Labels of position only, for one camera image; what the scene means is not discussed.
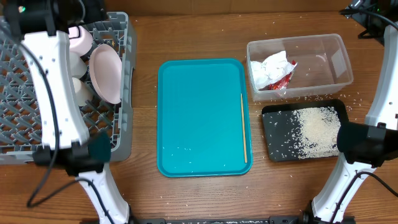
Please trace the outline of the grey bowl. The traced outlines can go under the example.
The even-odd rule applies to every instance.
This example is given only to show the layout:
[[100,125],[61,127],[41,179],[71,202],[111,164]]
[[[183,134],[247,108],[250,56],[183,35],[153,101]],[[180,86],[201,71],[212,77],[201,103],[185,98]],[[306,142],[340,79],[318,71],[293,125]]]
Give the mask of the grey bowl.
[[70,71],[71,76],[77,79],[83,78],[87,73],[87,66],[81,57],[75,53],[70,52]]

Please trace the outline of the white napkin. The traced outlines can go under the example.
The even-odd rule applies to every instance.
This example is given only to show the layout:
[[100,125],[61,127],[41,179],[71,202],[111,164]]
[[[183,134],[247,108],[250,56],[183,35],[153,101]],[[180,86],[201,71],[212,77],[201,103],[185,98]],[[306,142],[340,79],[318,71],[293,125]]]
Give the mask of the white napkin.
[[286,51],[273,54],[263,62],[251,61],[250,65],[255,89],[259,91],[268,90],[268,85],[275,83],[281,78],[282,68],[288,62]]

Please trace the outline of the large white plate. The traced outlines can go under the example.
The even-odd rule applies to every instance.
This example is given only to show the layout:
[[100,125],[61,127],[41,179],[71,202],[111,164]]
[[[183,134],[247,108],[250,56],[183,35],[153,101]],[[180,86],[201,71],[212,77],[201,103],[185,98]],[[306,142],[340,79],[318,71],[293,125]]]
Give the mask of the large white plate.
[[97,46],[90,55],[89,70],[98,96],[114,105],[120,103],[122,61],[118,53],[107,44]]

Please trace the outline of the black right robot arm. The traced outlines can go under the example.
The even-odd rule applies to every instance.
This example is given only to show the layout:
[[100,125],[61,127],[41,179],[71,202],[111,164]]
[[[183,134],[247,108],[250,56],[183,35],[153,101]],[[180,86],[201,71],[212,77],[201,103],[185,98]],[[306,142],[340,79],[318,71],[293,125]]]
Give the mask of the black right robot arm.
[[354,223],[345,210],[367,177],[397,194],[374,173],[397,158],[397,1],[353,1],[340,14],[365,28],[360,39],[376,39],[384,46],[381,74],[364,123],[341,125],[336,166],[298,223]]

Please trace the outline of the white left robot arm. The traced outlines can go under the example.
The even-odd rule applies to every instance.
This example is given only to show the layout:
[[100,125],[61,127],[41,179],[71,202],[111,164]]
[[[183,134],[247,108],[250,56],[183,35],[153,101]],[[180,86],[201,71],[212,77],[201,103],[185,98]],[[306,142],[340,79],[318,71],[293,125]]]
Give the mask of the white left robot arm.
[[103,1],[6,1],[5,35],[29,66],[42,123],[38,166],[64,169],[89,196],[100,223],[129,223],[131,208],[110,171],[105,132],[90,136],[72,83],[69,30],[105,21]]

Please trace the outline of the red snack wrapper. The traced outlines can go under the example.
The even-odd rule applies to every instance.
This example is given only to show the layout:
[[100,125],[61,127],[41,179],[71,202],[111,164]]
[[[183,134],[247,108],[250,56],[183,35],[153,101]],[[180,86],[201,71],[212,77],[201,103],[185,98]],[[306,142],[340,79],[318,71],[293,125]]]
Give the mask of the red snack wrapper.
[[292,75],[294,74],[296,66],[297,62],[295,60],[293,60],[291,63],[288,62],[287,65],[282,68],[281,78],[275,83],[268,85],[268,90],[282,90],[287,88],[291,81]]

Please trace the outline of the wooden chopstick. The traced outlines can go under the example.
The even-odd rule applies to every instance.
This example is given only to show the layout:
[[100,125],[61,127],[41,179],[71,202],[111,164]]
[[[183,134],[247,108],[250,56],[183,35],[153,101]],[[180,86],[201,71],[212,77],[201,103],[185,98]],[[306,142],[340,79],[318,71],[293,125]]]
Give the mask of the wooden chopstick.
[[242,132],[243,132],[243,151],[244,151],[244,163],[248,163],[247,156],[247,146],[246,146],[246,128],[245,128],[245,118],[244,118],[244,104],[243,104],[243,94],[240,94],[241,103],[241,119],[242,119]]

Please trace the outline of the white paper cup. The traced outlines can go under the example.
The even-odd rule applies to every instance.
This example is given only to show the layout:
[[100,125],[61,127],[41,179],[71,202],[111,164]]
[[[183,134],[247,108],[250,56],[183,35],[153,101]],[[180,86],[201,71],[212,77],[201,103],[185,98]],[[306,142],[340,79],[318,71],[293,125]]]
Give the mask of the white paper cup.
[[81,80],[73,77],[72,82],[75,89],[76,102],[78,106],[85,106],[86,101],[91,101],[93,99],[93,94]]

